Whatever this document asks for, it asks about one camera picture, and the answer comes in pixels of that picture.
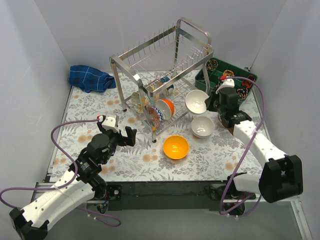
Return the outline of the floral table mat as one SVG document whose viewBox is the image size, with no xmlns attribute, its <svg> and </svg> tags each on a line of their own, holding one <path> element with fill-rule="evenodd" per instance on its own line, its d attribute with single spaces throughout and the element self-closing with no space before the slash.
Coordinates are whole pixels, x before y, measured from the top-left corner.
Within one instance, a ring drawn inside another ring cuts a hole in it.
<svg viewBox="0 0 320 240">
<path fill-rule="evenodd" d="M 51 182 L 63 175 L 71 159 L 76 159 L 99 132 L 92 122 L 99 115 L 117 115 L 120 129 L 125 126 L 137 129 L 135 145 L 118 147 L 102 166 L 100 176 L 107 182 L 225 180 L 237 165 L 240 165 L 239 172 L 252 175 L 262 172 L 258 160 L 253 154 L 245 153 L 245 145 L 221 125 L 215 112 L 205 113 L 214 123 L 214 132 L 207 138 L 193 135 L 191 122 L 195 115 L 187 113 L 153 142 L 142 120 L 130 110 L 123 111 L 117 89 L 86 93 L 73 87 L 66 110 L 69 125 L 62 129 L 59 137 L 61 150 L 53 158 Z M 173 135 L 184 137 L 189 144 L 187 156 L 180 160 L 168 158 L 163 151 L 165 139 Z"/>
</svg>

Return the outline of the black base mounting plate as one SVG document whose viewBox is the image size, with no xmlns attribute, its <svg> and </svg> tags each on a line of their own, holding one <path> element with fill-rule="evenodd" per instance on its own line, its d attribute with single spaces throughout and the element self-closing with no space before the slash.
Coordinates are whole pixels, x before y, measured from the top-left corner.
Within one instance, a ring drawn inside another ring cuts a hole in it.
<svg viewBox="0 0 320 240">
<path fill-rule="evenodd" d="M 104 210 L 182 210 L 218 211 L 225 180 L 200 181 L 122 181 L 109 182 L 106 193 L 93 205 Z"/>
</svg>

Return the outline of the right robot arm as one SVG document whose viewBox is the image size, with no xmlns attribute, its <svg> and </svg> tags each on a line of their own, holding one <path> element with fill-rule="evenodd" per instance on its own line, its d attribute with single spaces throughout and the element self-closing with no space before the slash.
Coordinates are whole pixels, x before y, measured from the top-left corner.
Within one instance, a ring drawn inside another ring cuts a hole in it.
<svg viewBox="0 0 320 240">
<path fill-rule="evenodd" d="M 236 89 L 222 87 L 213 91 L 205 104 L 208 111 L 218 113 L 222 125 L 248 148 L 262 167 L 260 175 L 237 173 L 229 177 L 226 192 L 230 198 L 237 199 L 248 192 L 274 203 L 303 193 L 301 159 L 278 149 L 257 131 L 250 116 L 240 110 Z"/>
</svg>

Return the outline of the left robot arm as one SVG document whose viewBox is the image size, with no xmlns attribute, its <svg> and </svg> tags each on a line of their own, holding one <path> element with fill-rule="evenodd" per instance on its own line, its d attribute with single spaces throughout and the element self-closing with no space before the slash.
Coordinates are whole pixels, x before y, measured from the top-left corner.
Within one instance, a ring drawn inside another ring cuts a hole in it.
<svg viewBox="0 0 320 240">
<path fill-rule="evenodd" d="M 13 228 L 22 240 L 43 240 L 48 231 L 65 215 L 84 202 L 104 199 L 107 183 L 100 177 L 102 166 L 118 146 L 133 147 L 136 129 L 125 127 L 126 135 L 114 123 L 97 123 L 99 134 L 83 148 L 62 177 L 30 204 L 14 207 L 10 213 Z"/>
</svg>

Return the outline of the rolled dark floral sock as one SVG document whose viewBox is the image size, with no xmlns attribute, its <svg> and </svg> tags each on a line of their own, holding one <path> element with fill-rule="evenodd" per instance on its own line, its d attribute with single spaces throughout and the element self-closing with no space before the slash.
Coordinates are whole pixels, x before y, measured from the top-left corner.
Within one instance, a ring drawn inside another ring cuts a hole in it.
<svg viewBox="0 0 320 240">
<path fill-rule="evenodd" d="M 209 72 L 213 72 L 219 65 L 219 62 L 216 59 L 210 59 L 206 63 L 206 69 Z"/>
</svg>

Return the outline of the blue plaid cloth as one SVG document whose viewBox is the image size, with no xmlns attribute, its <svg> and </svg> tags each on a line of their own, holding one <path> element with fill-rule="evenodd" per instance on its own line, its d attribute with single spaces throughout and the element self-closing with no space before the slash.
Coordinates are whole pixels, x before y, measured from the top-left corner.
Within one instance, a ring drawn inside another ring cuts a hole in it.
<svg viewBox="0 0 320 240">
<path fill-rule="evenodd" d="M 71 66 L 67 81 L 86 93 L 103 93 L 107 89 L 116 88 L 116 81 L 112 75 L 86 65 Z"/>
</svg>

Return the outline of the green compartment tray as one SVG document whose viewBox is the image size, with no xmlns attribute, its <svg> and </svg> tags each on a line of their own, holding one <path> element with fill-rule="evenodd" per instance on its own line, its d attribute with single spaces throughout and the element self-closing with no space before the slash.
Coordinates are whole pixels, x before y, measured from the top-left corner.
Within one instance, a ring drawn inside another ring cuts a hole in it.
<svg viewBox="0 0 320 240">
<path fill-rule="evenodd" d="M 253 75 L 255 78 L 255 82 L 258 80 L 257 75 L 255 75 L 254 73 L 251 73 L 243 68 L 237 67 L 235 65 L 232 65 L 232 64 L 230 64 L 226 61 L 223 61 L 221 59 L 218 59 L 218 58 L 213 57 L 211 59 L 215 59 L 218 61 L 218 67 L 213 72 L 207 71 L 208 77 L 209 77 L 209 85 L 210 85 L 209 92 L 211 92 L 213 89 L 217 89 L 219 87 L 219 85 L 221 84 L 220 78 L 223 76 L 223 73 L 225 70 L 233 71 L 234 77 L 247 78 L 249 75 Z M 234 88 L 236 90 L 239 88 L 245 88 L 242 86 L 242 82 L 243 82 L 242 79 L 239 79 L 239 78 L 235 79 L 234 80 L 234 84 L 235 84 Z"/>
</svg>

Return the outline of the rolled yellow sock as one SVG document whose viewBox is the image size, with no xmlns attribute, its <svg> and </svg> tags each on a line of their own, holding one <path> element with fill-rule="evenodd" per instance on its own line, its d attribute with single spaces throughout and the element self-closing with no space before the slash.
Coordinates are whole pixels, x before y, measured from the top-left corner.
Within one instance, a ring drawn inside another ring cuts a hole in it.
<svg viewBox="0 0 320 240">
<path fill-rule="evenodd" d="M 229 70 L 229 69 L 226 69 L 224 72 L 223 72 L 223 76 L 225 77 L 234 77 L 235 74 L 233 71 Z"/>
</svg>

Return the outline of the steel two-tier dish rack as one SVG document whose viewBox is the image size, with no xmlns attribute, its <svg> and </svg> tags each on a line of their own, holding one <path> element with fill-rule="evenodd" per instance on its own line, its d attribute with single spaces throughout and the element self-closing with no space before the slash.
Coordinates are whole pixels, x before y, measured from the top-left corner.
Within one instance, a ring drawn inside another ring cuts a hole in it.
<svg viewBox="0 0 320 240">
<path fill-rule="evenodd" d="M 196 88 L 186 79 L 188 74 L 201 68 L 205 92 L 209 92 L 206 63 L 213 53 L 210 33 L 194 21 L 181 17 L 133 48 L 110 56 L 122 109 L 131 110 L 142 120 L 151 133 L 152 142 L 187 114 L 184 97 Z M 147 106 L 154 105 L 161 97 L 178 102 L 174 105 L 173 116 L 156 126 Z"/>
</svg>

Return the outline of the rolled orange black sock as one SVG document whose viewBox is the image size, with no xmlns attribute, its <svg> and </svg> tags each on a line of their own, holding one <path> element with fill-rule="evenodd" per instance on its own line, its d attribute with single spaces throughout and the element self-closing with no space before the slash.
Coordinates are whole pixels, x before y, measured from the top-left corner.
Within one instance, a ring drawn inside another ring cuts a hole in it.
<svg viewBox="0 0 320 240">
<path fill-rule="evenodd" d="M 246 89 L 250 89 L 252 86 L 253 86 L 253 83 L 252 82 L 255 82 L 256 79 L 255 77 L 250 74 L 248 77 L 247 77 L 249 80 L 243 80 L 242 82 L 242 86 L 245 87 Z"/>
</svg>

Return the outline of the orange and white bowl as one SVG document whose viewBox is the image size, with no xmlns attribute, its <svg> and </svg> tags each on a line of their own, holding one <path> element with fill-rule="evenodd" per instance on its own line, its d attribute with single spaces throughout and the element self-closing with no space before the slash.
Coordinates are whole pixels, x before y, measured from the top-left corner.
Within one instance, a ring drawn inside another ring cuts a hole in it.
<svg viewBox="0 0 320 240">
<path fill-rule="evenodd" d="M 158 108 L 162 114 L 164 120 L 169 120 L 174 115 L 175 106 L 168 99 L 158 99 L 155 103 L 155 107 Z"/>
</svg>

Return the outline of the plain white ribbed bowl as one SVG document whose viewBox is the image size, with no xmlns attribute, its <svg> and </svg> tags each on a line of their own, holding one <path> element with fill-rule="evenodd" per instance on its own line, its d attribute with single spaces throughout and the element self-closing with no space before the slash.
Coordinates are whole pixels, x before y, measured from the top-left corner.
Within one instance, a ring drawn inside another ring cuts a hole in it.
<svg viewBox="0 0 320 240">
<path fill-rule="evenodd" d="M 213 134 L 215 124 L 206 116 L 198 116 L 191 122 L 191 131 L 198 138 L 207 138 Z"/>
</svg>

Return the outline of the red patterned bowl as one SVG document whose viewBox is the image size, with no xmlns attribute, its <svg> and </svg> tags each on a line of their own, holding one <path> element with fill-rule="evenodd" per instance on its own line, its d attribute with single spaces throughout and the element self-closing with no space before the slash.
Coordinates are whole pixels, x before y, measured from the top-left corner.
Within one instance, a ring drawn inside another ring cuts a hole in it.
<svg viewBox="0 0 320 240">
<path fill-rule="evenodd" d="M 152 123 L 153 123 L 154 127 L 156 129 L 158 129 L 160 127 L 160 125 L 161 125 L 161 122 L 160 122 L 160 117 L 159 117 L 157 111 L 151 106 L 147 107 L 147 111 L 148 111 L 148 113 L 149 113 L 149 115 L 151 117 L 151 120 L 152 120 Z"/>
</svg>

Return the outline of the rolled brown patterned sock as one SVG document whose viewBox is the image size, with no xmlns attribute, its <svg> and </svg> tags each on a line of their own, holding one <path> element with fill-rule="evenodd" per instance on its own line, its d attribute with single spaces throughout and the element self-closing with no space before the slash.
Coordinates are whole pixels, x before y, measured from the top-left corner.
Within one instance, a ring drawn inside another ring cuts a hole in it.
<svg viewBox="0 0 320 240">
<path fill-rule="evenodd" d="M 239 101 L 244 101 L 247 98 L 249 93 L 247 88 L 238 88 L 236 92 L 237 92 Z"/>
</svg>

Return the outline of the cream floral bowl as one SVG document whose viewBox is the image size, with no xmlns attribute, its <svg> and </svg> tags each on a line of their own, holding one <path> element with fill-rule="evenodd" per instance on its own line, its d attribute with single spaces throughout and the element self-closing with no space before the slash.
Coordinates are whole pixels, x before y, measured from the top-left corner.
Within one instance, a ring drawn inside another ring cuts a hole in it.
<svg viewBox="0 0 320 240">
<path fill-rule="evenodd" d="M 160 94 L 156 94 L 155 96 L 148 96 L 147 93 L 144 94 L 144 104 L 147 107 L 154 108 L 156 106 L 156 101 L 159 99 Z M 135 111 L 139 114 L 143 113 L 143 105 L 140 101 L 140 93 L 138 91 L 133 92 L 131 95 L 131 103 Z"/>
</svg>

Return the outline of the dark teal bowl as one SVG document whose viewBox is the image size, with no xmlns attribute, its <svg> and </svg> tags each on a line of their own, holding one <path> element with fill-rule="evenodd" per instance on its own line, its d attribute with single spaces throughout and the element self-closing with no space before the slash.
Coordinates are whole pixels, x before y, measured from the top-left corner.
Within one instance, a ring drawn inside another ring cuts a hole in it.
<svg viewBox="0 0 320 240">
<path fill-rule="evenodd" d="M 170 78 L 169 78 L 168 76 L 164 76 L 164 77 L 162 77 L 162 78 L 160 79 L 160 82 L 161 82 L 162 84 L 165 84 L 165 83 L 167 83 L 169 80 L 170 80 Z M 165 92 L 165 94 L 166 94 L 167 96 L 169 96 L 170 94 L 173 93 L 173 91 L 174 91 L 174 85 L 172 84 L 172 85 L 168 86 L 164 92 Z"/>
</svg>

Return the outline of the yellow bowl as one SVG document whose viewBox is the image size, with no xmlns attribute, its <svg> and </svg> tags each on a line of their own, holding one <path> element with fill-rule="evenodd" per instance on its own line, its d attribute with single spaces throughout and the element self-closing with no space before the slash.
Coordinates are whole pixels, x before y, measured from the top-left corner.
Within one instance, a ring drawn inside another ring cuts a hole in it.
<svg viewBox="0 0 320 240">
<path fill-rule="evenodd" d="M 163 143 L 164 154 L 172 160 L 180 160 L 189 152 L 188 141 L 180 135 L 169 136 Z"/>
</svg>

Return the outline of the white grey-rimmed bowl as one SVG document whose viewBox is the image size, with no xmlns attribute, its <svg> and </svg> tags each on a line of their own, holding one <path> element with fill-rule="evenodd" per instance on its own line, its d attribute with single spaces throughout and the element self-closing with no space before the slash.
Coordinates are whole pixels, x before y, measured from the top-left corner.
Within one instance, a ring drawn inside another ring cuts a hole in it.
<svg viewBox="0 0 320 240">
<path fill-rule="evenodd" d="M 185 105 L 193 114 L 203 114 L 207 111 L 205 100 L 209 96 L 200 89 L 191 90 L 185 97 Z"/>
</svg>

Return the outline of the blue zigzag patterned bowl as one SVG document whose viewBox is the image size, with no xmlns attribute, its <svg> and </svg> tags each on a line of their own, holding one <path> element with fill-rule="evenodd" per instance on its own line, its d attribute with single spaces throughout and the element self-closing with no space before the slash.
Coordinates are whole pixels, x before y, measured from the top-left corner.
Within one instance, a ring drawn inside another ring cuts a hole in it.
<svg viewBox="0 0 320 240">
<path fill-rule="evenodd" d="M 163 116 L 163 113 L 161 112 L 161 110 L 155 106 L 153 107 L 150 107 L 149 108 L 149 113 L 152 117 L 152 120 L 154 122 L 159 122 L 159 123 L 162 123 L 163 120 L 164 120 L 164 116 Z"/>
</svg>

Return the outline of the aluminium frame rail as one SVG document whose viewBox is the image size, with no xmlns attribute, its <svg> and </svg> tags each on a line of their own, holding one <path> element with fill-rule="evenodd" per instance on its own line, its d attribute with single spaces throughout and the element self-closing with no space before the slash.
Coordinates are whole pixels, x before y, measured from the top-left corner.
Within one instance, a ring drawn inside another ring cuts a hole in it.
<svg viewBox="0 0 320 240">
<path fill-rule="evenodd" d="M 36 200 L 38 200 L 38 198 L 40 198 L 42 196 L 42 194 L 44 192 L 46 192 L 45 191 L 46 188 L 54 188 L 54 186 L 49 186 L 49 183 L 37 183 L 37 185 L 36 185 L 37 188 L 35 188 L 36 190 L 34 191 L 34 193 L 32 195 L 31 203 L 36 202 Z M 223 211 L 228 211 L 233 206 L 236 206 L 237 204 L 240 204 L 241 201 L 243 201 L 243 199 L 245 199 L 250 194 L 251 193 L 249 193 L 249 192 L 238 192 L 238 191 L 233 191 L 231 193 L 227 193 L 226 196 L 225 196 L 225 199 L 223 200 L 222 212 Z M 254 206 L 256 204 L 256 202 L 258 201 L 259 197 L 260 196 L 257 193 L 255 195 L 252 195 L 247 201 L 241 203 L 241 205 L 237 206 L 237 208 L 235 208 L 232 211 L 230 211 L 229 214 L 231 216 L 233 216 L 233 217 L 236 217 L 236 215 L 238 215 L 239 217 L 243 216 L 246 212 L 249 212 L 249 208 L 251 208 L 251 207 L 248 207 L 247 210 L 245 210 L 245 204 L 246 205 L 253 204 L 253 206 Z M 88 203 L 88 201 L 100 200 L 100 199 L 102 199 L 102 198 L 86 199 L 86 201 L 81 202 L 81 204 L 82 205 L 84 205 L 84 204 L 86 204 L 86 205 L 87 204 L 88 205 L 94 205 L 94 204 Z M 312 240 L 312 235 L 311 235 L 310 229 L 308 227 L 306 218 L 304 216 L 299 196 L 293 196 L 293 197 L 290 197 L 290 198 L 287 198 L 287 199 L 282 199 L 282 200 L 276 201 L 275 203 L 271 203 L 271 204 L 274 205 L 274 206 L 276 204 L 280 206 L 280 203 L 281 204 L 284 204 L 284 203 L 290 203 L 291 204 L 292 210 L 294 212 L 293 215 L 295 217 L 295 221 L 296 221 L 297 226 L 299 228 L 299 231 L 300 231 L 302 239 L 304 239 L 304 240 L 308 240 L 308 239 Z M 101 212 L 101 213 L 105 213 L 107 210 L 104 210 L 103 208 L 107 207 L 107 206 L 108 206 L 108 204 L 105 201 L 104 204 L 100 204 L 100 205 L 97 206 L 97 211 Z M 217 211 L 210 211 L 209 210 L 209 213 L 211 213 L 211 212 L 214 213 L 214 214 L 218 214 L 219 215 L 218 210 Z"/>
</svg>

